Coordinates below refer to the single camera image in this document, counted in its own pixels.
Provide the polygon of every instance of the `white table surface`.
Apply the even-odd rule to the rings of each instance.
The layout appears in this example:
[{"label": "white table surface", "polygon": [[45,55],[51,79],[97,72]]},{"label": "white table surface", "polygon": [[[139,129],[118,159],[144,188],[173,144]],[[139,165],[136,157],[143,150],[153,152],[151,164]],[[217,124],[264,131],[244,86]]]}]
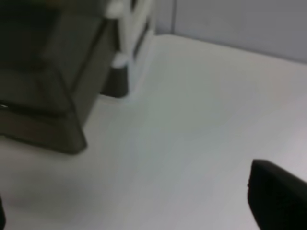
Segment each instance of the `white table surface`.
[{"label": "white table surface", "polygon": [[100,97],[85,132],[77,157],[0,141],[7,230],[256,230],[252,160],[307,179],[307,66],[157,37],[138,90]]}]

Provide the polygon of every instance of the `gray wall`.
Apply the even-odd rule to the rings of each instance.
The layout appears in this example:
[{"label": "gray wall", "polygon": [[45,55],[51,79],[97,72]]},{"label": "gray wall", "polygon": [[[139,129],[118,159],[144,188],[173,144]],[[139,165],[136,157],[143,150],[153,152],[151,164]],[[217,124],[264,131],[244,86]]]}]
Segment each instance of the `gray wall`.
[{"label": "gray wall", "polygon": [[159,34],[171,33],[172,12],[174,0],[156,0],[157,2],[157,31]]},{"label": "gray wall", "polygon": [[[169,2],[158,0],[160,14]],[[307,62],[307,1],[177,0],[175,32]]]}]

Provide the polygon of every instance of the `white desk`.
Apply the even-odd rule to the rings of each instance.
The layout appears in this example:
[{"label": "white desk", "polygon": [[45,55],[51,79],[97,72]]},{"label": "white desk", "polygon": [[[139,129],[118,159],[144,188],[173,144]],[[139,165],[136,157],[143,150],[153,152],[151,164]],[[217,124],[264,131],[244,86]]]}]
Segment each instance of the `white desk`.
[{"label": "white desk", "polygon": [[7,230],[256,230],[254,158],[307,179],[307,66],[173,36],[77,157],[0,142]]}]

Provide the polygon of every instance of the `black object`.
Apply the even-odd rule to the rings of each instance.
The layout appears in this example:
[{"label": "black object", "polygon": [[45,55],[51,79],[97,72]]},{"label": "black object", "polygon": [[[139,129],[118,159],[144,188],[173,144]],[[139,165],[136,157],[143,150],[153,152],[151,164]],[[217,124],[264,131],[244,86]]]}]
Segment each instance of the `black object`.
[{"label": "black object", "polygon": [[5,218],[5,214],[4,214],[4,210],[3,210],[3,206],[2,206],[2,200],[0,197],[0,230],[3,230],[6,224],[6,218]]},{"label": "black object", "polygon": [[108,0],[0,0],[0,135],[76,154],[117,51]]},{"label": "black object", "polygon": [[248,202],[261,230],[307,229],[307,184],[269,161],[254,161]]},{"label": "black object", "polygon": [[121,69],[111,68],[109,77],[101,91],[101,94],[109,97],[123,98],[127,96],[128,93],[128,67],[125,66]]}]

